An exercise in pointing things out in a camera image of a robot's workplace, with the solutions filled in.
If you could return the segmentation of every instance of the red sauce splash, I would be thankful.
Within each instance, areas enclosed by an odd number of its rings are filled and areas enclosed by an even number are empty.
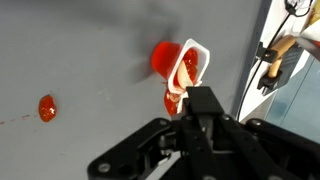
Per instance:
[[[41,98],[38,111],[43,122],[51,121],[57,114],[57,107],[53,102],[53,97],[46,95]]]
[[[197,73],[198,73],[198,69],[197,69],[198,52],[191,48],[184,54],[182,60],[186,64],[188,75],[189,75],[191,81],[194,82],[194,80],[196,79]],[[177,73],[174,76],[173,84],[175,86],[180,86],[179,82],[178,82]]]
[[[180,100],[179,94],[170,93],[167,89],[164,93],[164,105],[166,106],[167,112],[170,116],[177,114],[177,105]]]

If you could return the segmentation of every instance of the gray table surface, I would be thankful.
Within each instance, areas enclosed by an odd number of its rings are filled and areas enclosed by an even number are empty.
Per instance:
[[[161,40],[211,51],[203,85],[229,112],[260,3],[0,0],[0,179],[86,179],[94,158],[168,118],[149,65]],[[46,94],[58,107],[50,123],[37,114]]]

